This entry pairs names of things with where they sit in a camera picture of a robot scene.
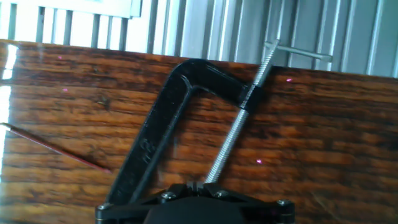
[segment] bolt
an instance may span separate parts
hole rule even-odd
[[[175,196],[175,194],[173,192],[164,192],[164,193],[162,193],[162,198],[166,199],[166,200],[170,200],[170,199],[173,199],[175,197],[176,196]]]
[[[287,199],[282,199],[282,200],[276,201],[276,203],[278,203],[279,205],[289,205],[292,203],[292,201],[287,200]]]
[[[217,191],[217,193],[215,193],[215,197],[217,197],[217,198],[223,198],[227,195],[228,195],[228,192],[225,190],[219,190],[219,191]]]
[[[100,210],[104,210],[104,209],[109,208],[110,206],[112,206],[111,203],[105,202],[104,204],[98,206],[97,208],[100,209]]]

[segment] metal siding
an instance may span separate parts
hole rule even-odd
[[[397,8],[396,0],[142,0],[141,16],[128,20],[127,30],[120,18],[108,16],[95,27],[99,48],[260,63],[264,41],[278,38],[283,46],[332,55],[333,61],[277,51],[275,65],[397,78]],[[1,11],[1,36],[13,38],[16,6],[3,3]],[[72,19],[71,44],[90,45],[87,37],[96,34],[91,16]],[[46,9],[43,42],[68,42],[65,21],[65,10]],[[86,24],[85,38],[76,24]],[[18,35],[22,28],[18,23]]]

